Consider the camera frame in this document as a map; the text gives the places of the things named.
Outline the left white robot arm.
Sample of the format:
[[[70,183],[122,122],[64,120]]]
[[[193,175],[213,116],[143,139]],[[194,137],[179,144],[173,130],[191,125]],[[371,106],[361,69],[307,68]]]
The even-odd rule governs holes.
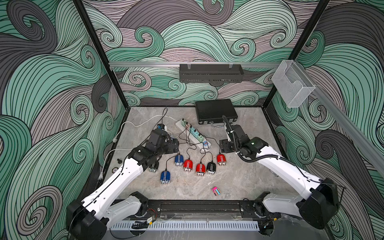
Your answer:
[[[133,148],[118,170],[89,196],[67,206],[66,229],[76,240],[101,240],[107,231],[123,219],[144,215],[148,198],[134,192],[119,203],[122,191],[162,155],[176,154],[179,141],[167,131],[156,128],[149,138]]]

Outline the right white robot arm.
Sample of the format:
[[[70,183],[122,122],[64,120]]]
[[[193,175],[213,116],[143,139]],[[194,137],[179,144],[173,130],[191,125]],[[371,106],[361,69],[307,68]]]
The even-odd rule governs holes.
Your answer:
[[[227,139],[220,141],[224,153],[235,153],[246,163],[258,163],[288,183],[295,196],[263,192],[254,208],[260,217],[285,214],[298,217],[322,230],[338,212],[338,186],[329,178],[321,179],[290,163],[261,138],[250,139],[239,125],[226,124]]]

